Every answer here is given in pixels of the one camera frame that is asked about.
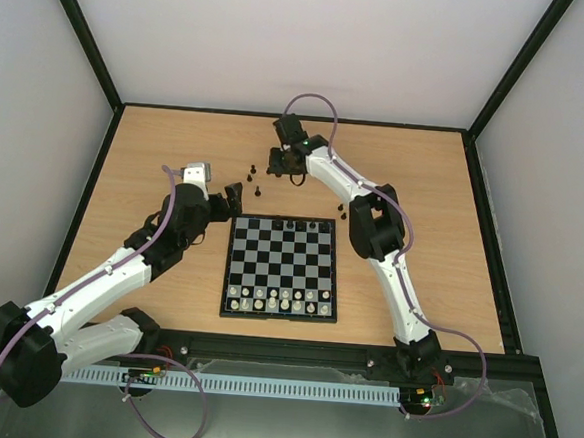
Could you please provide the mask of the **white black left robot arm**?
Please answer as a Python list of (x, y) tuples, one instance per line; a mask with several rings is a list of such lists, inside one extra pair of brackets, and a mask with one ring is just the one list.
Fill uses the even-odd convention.
[(25, 307), (0, 306), (0, 401), (28, 407), (77, 369), (117, 356), (153, 358), (160, 328), (138, 308), (89, 321), (177, 265), (210, 223), (237, 217), (242, 192), (241, 183), (222, 194), (209, 194), (200, 180), (173, 183), (161, 210), (97, 268)]

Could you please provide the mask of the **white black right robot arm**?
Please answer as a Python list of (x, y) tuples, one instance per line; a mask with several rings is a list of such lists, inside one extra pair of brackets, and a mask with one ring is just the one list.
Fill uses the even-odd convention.
[(399, 369), (411, 380), (422, 378), (432, 370), (441, 345), (426, 323), (408, 274), (405, 236), (413, 230), (403, 220), (393, 186), (361, 176), (326, 138), (309, 135), (294, 114), (282, 114), (273, 127), (280, 145), (269, 153), (267, 172), (313, 177), (348, 207), (350, 244), (376, 271), (391, 312)]

